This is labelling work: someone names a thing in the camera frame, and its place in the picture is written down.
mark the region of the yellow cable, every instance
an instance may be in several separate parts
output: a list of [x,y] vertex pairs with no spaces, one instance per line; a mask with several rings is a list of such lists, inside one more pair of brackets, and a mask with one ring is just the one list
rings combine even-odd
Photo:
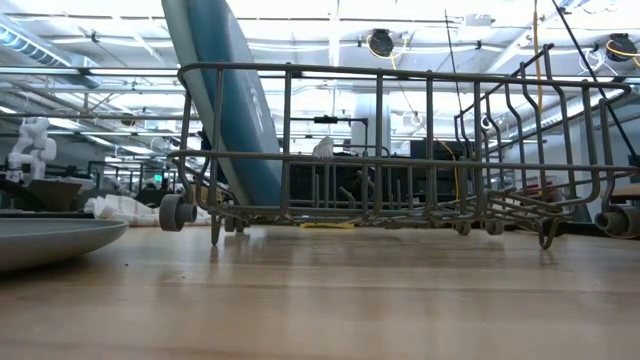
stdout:
[[[396,61],[395,58],[397,56],[394,57],[389,57],[391,59],[391,66],[393,66],[393,70],[397,70],[396,69]],[[413,107],[411,106],[411,103],[409,102],[409,98],[407,97],[407,94],[404,93],[404,89],[402,88],[402,84],[400,84],[400,82],[398,82],[398,85],[400,85],[400,90],[402,90],[402,94],[404,95],[404,99],[407,101],[407,104],[409,105],[409,108],[411,108],[411,115],[415,116],[415,113],[413,112]],[[438,138],[434,138],[438,143],[440,143],[440,145],[444,146],[445,149],[447,149],[447,151],[449,151],[449,154],[451,154],[451,160],[453,160],[453,162],[456,161],[456,156],[453,154],[453,151],[451,150],[451,148],[449,148],[447,146],[447,144],[443,143],[442,141],[440,141]],[[453,168],[453,181],[455,182],[456,185],[456,200],[460,199],[460,191],[458,190],[458,171],[456,168]]]
[[607,41],[607,50],[611,51],[612,53],[614,53],[616,55],[622,55],[622,56],[631,57],[633,59],[633,62],[635,62],[638,67],[640,67],[640,61],[638,61],[638,59],[636,58],[637,56],[640,56],[640,53],[628,53],[628,52],[616,50],[616,49],[611,47],[611,43],[612,42],[613,42],[613,40]]
[[[538,43],[538,0],[533,0],[533,48],[535,53],[540,52]],[[536,76],[541,80],[542,70],[540,69],[540,58],[536,59]],[[542,111],[542,85],[538,84],[538,109]]]

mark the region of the ceiling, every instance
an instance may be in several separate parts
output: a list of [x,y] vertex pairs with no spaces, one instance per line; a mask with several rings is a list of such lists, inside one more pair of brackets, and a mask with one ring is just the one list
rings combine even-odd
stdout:
[[[628,33],[633,41],[640,40],[635,11],[637,1],[559,2],[570,6],[567,20],[585,49],[593,48],[596,43],[602,46],[611,33]],[[228,3],[239,19],[254,60],[259,63],[390,69],[392,64],[389,60],[372,56],[366,44],[358,46],[359,42],[362,45],[366,41],[374,28],[390,30],[395,52],[402,52],[396,64],[403,70],[452,72],[447,30],[451,36],[455,71],[460,73],[511,73],[520,62],[534,54],[531,39],[533,1],[529,0],[450,0],[446,2],[446,9],[443,7],[445,2],[424,0],[229,0]],[[4,14],[0,18],[0,26],[10,26],[48,51],[67,59],[90,59],[95,62],[93,66],[100,67],[179,67],[160,0],[4,0],[0,2],[0,13]],[[541,19],[538,31],[540,44],[556,45],[551,53],[551,67],[556,78],[585,74],[552,2],[540,1],[538,15]],[[335,50],[335,44],[339,44],[339,51]],[[636,71],[632,61],[613,63],[598,61],[593,56],[591,62],[597,65],[597,73],[603,79],[614,72],[629,75]],[[0,63],[40,66],[3,46],[0,46]],[[276,129],[281,131],[282,81],[263,79],[263,86]],[[349,116],[358,94],[375,91],[375,84],[370,81],[295,80],[293,86],[293,116],[300,117],[332,113]],[[408,83],[402,88],[389,84],[388,90],[392,111],[392,151],[407,153],[406,138],[424,136],[422,126],[412,119],[411,109],[423,112],[425,96],[419,87]],[[452,118],[459,113],[460,106],[456,88],[454,84],[438,84],[436,91],[436,135],[451,136]],[[460,84],[460,91],[462,107],[471,105],[469,84]],[[516,93],[512,96],[513,104],[516,107],[527,106],[519,94],[521,90],[513,92]],[[557,101],[555,93],[545,90],[545,94],[544,104],[552,105]],[[75,124],[59,121],[58,125],[64,128],[58,130],[163,131],[170,134],[180,130],[175,119],[182,113],[183,102],[183,89],[173,77],[104,77],[100,86],[87,90],[82,85],[69,84],[50,76],[0,74],[0,106],[3,107],[0,110],[19,113],[44,111],[59,114],[60,118],[70,112],[83,112],[92,118],[74,120]],[[491,111],[495,119],[508,120],[504,97],[492,97]],[[138,121],[132,127],[118,121],[119,114],[171,117],[172,120]],[[16,120],[5,119],[2,124],[7,129],[15,128]],[[194,122],[191,129],[197,130],[199,126],[199,122]],[[350,134],[347,123],[318,125],[294,122],[292,131],[318,135],[314,139],[296,140],[292,151],[303,152],[310,151],[323,135]],[[137,150],[138,155],[149,155],[162,154],[175,147],[167,136],[158,136],[159,140],[153,140],[153,136],[125,135],[87,135],[82,138],[105,152],[114,152],[117,145],[120,154],[129,155],[135,153],[130,149]],[[191,146],[199,147],[197,138],[191,140]]]

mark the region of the yellow object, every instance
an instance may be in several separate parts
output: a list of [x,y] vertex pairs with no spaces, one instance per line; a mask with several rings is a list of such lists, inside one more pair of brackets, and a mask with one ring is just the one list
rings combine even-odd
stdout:
[[[391,60],[391,66],[393,66],[393,70],[397,70],[396,68],[396,61],[395,59],[404,54],[405,49],[407,48],[407,39],[404,40],[404,45],[402,45],[402,50],[400,50],[398,53],[396,53],[395,55],[389,55],[389,56],[380,56],[376,53],[373,52],[373,50],[371,50],[371,47],[369,46],[369,40],[371,39],[371,35],[367,36],[367,49],[369,49],[369,52],[380,59],[389,59]],[[407,101],[407,104],[409,105],[409,108],[411,108],[411,113],[415,114],[415,112],[413,111],[413,107],[411,106],[411,103],[409,102],[409,98],[407,98],[407,94],[405,94],[404,92],[404,88],[402,87],[402,84],[400,82],[398,82],[398,85],[400,86],[400,90],[402,90],[402,95],[404,95],[404,99]],[[434,138],[437,142],[440,143],[440,145],[444,146],[445,149],[447,149],[447,151],[449,152],[449,154],[451,154],[451,160],[453,160],[454,162],[456,161],[456,156],[453,154],[453,151],[451,151],[451,149],[442,141],[438,140],[438,138]],[[456,171],[456,169],[453,170],[453,180],[455,182],[456,185],[456,200],[458,200],[460,198],[460,194],[459,194],[459,190],[458,190],[458,171]]]
[[337,223],[337,224],[332,224],[332,223],[304,223],[304,224],[300,224],[300,228],[301,229],[343,229],[343,230],[349,230],[349,229],[353,229],[354,225],[353,224],[347,224],[347,223]]
[[609,40],[607,42],[607,50],[611,51],[612,53],[614,53],[616,55],[630,56],[633,59],[633,62],[635,62],[638,67],[640,67],[640,61],[638,61],[638,59],[636,58],[637,56],[640,56],[640,54],[638,54],[638,53],[628,53],[628,52],[624,52],[624,51],[613,49],[611,47],[611,43],[612,42],[613,42],[613,40]]
[[[191,190],[193,191],[193,201],[195,203],[196,200],[196,184],[191,184]],[[206,186],[202,186],[200,188],[200,199],[202,199],[203,204],[209,204],[209,188]],[[218,204],[222,204],[223,196],[222,192],[216,188],[216,199]]]
[[[395,57],[391,58],[391,66],[393,66],[393,70],[397,70],[396,69],[396,61],[395,61]],[[413,112],[413,107],[411,106],[411,103],[409,102],[409,98],[407,97],[407,94],[404,93],[404,89],[402,88],[402,84],[400,84],[398,82],[398,85],[400,85],[400,90],[402,90],[402,94],[404,95],[404,99],[407,101],[407,104],[409,104],[409,107],[411,108],[411,113],[415,114]],[[451,148],[449,148],[445,143],[443,143],[442,141],[438,140],[438,138],[434,138],[437,142],[440,143],[440,145],[444,146],[445,149],[447,149],[447,151],[449,152],[449,154],[451,154],[451,160],[453,160],[453,162],[456,161],[456,156],[453,154],[453,151],[451,150]],[[458,171],[457,169],[453,169],[453,181],[455,182],[456,185],[456,200],[458,200],[460,198],[460,195],[458,193]]]

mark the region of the plastic wheel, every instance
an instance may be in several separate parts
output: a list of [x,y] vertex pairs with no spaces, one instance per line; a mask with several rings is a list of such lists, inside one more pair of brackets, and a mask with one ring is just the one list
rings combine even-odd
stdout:
[[224,217],[224,232],[236,231],[235,218],[233,216]]
[[504,224],[502,222],[486,223],[485,230],[487,230],[487,234],[491,236],[502,235],[504,232]]
[[211,245],[218,245],[218,238],[220,238],[220,225],[222,222],[222,216],[213,217],[211,222]]
[[178,232],[184,227],[184,221],[180,221],[179,208],[184,204],[184,198],[180,195],[167,195],[160,203],[160,228],[163,231]]
[[596,215],[595,223],[607,235],[634,238],[640,235],[640,211],[632,206],[612,206],[611,212]]
[[456,231],[460,235],[465,235],[465,236],[469,235],[469,233],[471,232],[471,224],[469,223],[457,224]]
[[439,222],[439,221],[432,221],[430,224],[430,228],[432,229],[442,229],[446,226],[447,224],[443,223],[443,222]]
[[237,232],[244,232],[244,221],[233,219],[233,224]]

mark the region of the white cloth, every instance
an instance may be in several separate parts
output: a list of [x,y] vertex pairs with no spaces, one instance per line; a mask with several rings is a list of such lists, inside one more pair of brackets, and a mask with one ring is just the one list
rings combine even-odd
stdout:
[[[160,226],[160,209],[151,209],[126,196],[107,195],[91,198],[84,206],[85,213],[93,213],[96,219],[126,221],[129,226]],[[185,225],[211,225],[211,215],[198,208],[198,219]]]
[[325,136],[320,140],[318,145],[313,148],[313,157],[324,161],[333,159],[333,139]]

